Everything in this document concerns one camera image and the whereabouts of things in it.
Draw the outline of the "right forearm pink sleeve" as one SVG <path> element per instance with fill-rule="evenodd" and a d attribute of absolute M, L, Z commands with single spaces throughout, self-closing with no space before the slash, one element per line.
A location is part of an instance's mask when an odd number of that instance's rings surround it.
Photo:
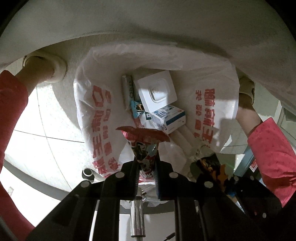
<path fill-rule="evenodd" d="M 247 135 L 266 187 L 285 206 L 295 192 L 295 152 L 272 118 L 262 121 L 252 99 L 239 94 L 236 120 Z"/>

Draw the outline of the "left forearm red sleeve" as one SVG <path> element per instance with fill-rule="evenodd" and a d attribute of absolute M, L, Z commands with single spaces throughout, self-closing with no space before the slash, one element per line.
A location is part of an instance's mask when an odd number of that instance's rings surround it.
<path fill-rule="evenodd" d="M 30 95 L 38 84 L 51 79 L 53 74 L 54 68 L 50 61 L 33 56 L 26 61 L 25 66 L 16 74 L 16 78 Z"/>

